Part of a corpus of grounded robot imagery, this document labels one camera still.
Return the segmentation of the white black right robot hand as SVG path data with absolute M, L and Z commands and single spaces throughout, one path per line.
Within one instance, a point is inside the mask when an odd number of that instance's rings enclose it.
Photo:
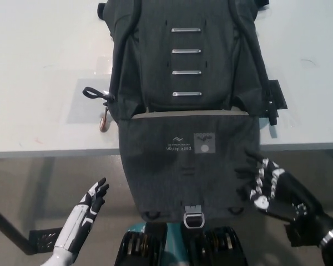
M 304 195 L 290 174 L 276 162 L 253 150 L 245 150 L 247 165 L 235 169 L 244 184 L 237 189 L 242 200 L 269 216 L 294 222 L 310 213 Z

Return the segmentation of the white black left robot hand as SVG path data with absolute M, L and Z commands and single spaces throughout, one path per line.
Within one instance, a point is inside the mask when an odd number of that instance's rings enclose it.
M 62 248 L 74 255 L 80 252 L 102 205 L 105 204 L 104 196 L 108 189 L 109 184 L 103 178 L 84 194 L 66 220 L 55 248 Z

